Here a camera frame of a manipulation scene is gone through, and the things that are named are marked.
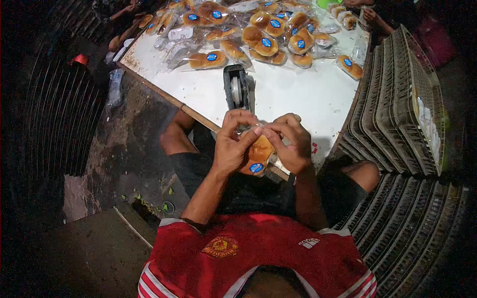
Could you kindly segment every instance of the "stacked plastic crates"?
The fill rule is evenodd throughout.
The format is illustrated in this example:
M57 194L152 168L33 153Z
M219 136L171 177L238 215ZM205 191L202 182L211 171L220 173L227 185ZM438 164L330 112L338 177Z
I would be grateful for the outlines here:
M469 190L385 174L374 193L334 228L348 228L376 275L377 297L420 297L445 260Z
M419 122L423 108L418 102L430 111L434 134L426 134ZM348 129L338 146L354 160L374 161L380 170L440 175L444 140L444 105L436 72L401 26L368 55Z

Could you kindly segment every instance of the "black shorts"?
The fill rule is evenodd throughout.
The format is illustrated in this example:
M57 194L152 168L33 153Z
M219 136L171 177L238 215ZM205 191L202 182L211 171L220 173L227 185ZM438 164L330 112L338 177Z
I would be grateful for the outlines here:
M169 157L186 193L192 197L208 174L212 158L196 153L178 153ZM325 174L317 183L330 227L346 217L367 196L359 184L340 170ZM265 176L234 173L228 180L216 213L261 212L295 218L294 188L285 192L286 185L285 181L277 184Z

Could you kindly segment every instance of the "hand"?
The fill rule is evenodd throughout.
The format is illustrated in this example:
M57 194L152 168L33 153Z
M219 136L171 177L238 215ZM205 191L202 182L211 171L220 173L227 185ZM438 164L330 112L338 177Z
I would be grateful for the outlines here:
M256 125L257 123L257 117L243 109L228 111L225 114L222 128L216 138L215 158L211 172L226 178L243 166L247 149L260 137L263 128L256 126L240 137L235 129L240 124Z
M291 144L285 146L277 133L286 136ZM293 174L297 175L312 165L311 136L295 114L288 113L265 125L263 134L275 147L283 165Z
M375 23L379 20L379 15L372 9L366 8L363 11L363 18L367 23Z

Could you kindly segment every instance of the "adidas logo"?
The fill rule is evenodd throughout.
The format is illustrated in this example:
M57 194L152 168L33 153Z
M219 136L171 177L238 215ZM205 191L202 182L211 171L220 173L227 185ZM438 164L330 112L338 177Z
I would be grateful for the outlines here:
M315 244L317 244L319 241L320 240L316 239L316 238L308 238L308 239L305 239L305 240L301 241L300 243L298 243L298 245L303 245L304 247L310 249Z

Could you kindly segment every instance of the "red jersey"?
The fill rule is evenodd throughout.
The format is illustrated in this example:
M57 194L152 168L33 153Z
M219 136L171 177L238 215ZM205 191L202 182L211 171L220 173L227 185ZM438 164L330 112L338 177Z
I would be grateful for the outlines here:
M217 216L201 234L166 218L139 280L139 297L235 297L260 265L293 269L310 297L374 297L376 277L348 229L313 232L285 216Z

